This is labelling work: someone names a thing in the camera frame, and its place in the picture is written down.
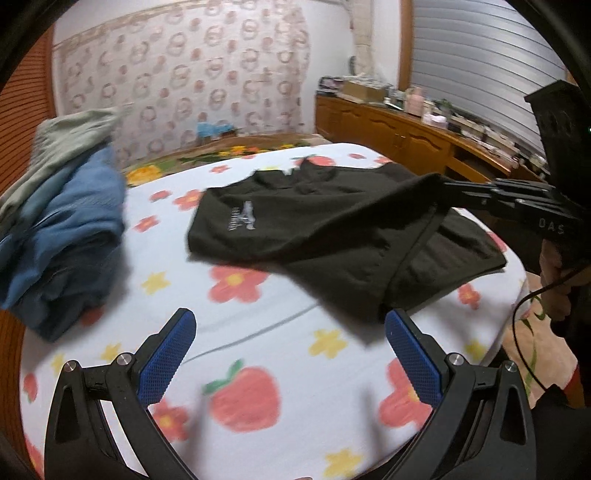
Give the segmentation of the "right hand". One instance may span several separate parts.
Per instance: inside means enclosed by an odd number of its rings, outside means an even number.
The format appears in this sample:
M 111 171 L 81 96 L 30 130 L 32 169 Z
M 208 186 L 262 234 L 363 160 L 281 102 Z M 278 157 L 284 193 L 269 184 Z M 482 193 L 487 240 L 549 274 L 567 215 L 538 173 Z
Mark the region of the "right hand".
M 569 299 L 571 291 L 590 284 L 590 267 L 566 280 L 572 270 L 562 266 L 559 249 L 548 240 L 542 242 L 539 263 L 542 286 L 553 285 L 552 289 L 541 294 L 542 306 L 553 321 L 563 321 L 571 314 L 572 305 Z

